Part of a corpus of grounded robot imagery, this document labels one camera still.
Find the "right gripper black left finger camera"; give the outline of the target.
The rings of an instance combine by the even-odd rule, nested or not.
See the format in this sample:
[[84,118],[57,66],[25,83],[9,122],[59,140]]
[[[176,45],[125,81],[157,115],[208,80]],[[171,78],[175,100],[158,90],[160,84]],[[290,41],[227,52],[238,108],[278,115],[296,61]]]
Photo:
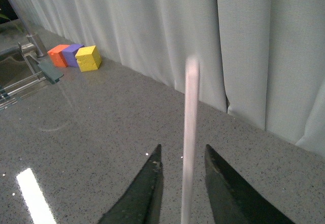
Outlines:
[[158,144],[121,198],[99,223],[159,223],[163,197],[163,163]]

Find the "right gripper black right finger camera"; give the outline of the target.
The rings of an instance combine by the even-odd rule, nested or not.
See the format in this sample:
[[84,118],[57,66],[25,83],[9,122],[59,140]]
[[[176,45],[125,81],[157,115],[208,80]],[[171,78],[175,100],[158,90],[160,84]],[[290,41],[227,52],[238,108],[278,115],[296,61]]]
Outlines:
[[293,223],[209,144],[205,148],[205,169],[215,223]]

